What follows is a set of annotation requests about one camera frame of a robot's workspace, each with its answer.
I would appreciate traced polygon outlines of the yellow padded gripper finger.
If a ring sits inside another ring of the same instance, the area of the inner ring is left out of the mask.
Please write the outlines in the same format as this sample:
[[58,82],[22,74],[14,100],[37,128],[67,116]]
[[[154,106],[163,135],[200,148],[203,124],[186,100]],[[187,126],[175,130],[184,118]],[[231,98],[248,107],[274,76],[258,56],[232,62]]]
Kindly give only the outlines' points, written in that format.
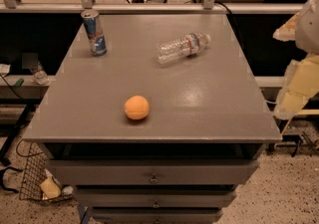
[[275,30],[273,38],[279,41],[294,41],[295,29],[299,14],[293,15],[285,24]]
[[287,66],[273,114],[287,120],[296,116],[319,93],[319,55],[308,54],[300,62]]

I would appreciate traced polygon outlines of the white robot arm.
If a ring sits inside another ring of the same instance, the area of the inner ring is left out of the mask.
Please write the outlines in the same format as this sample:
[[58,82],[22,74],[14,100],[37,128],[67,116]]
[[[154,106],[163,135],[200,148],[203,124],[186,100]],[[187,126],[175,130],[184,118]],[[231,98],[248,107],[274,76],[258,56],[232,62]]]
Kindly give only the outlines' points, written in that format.
[[319,93],[319,0],[308,0],[300,12],[275,30],[273,38],[294,41],[307,53],[300,62],[291,61],[273,111],[279,119],[296,116]]

